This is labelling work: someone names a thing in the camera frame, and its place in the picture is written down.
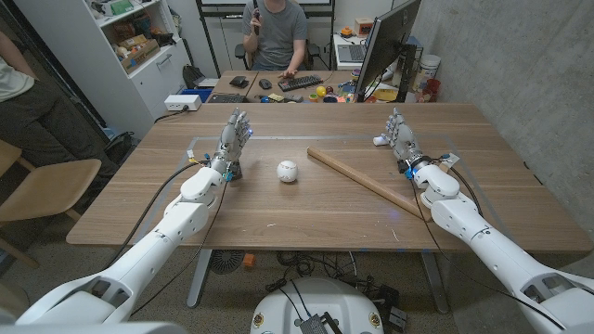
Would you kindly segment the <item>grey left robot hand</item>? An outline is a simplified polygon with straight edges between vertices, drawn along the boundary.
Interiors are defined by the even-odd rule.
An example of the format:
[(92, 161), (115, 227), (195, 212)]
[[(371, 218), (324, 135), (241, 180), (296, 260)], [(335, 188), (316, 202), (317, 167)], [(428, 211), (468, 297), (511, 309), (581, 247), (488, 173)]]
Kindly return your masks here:
[(227, 181), (241, 179), (239, 157), (252, 135), (247, 112), (235, 108), (220, 134), (210, 167), (222, 174)]

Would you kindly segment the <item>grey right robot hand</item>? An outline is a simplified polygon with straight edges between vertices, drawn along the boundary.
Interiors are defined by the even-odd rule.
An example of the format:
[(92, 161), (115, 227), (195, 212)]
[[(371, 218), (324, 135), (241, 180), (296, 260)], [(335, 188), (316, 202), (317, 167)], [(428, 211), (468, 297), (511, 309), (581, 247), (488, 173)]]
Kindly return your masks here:
[(386, 139), (397, 158), (399, 173), (411, 178), (419, 168), (426, 166), (432, 159), (423, 154), (420, 145), (406, 124), (403, 114), (394, 108), (393, 114), (386, 122)]

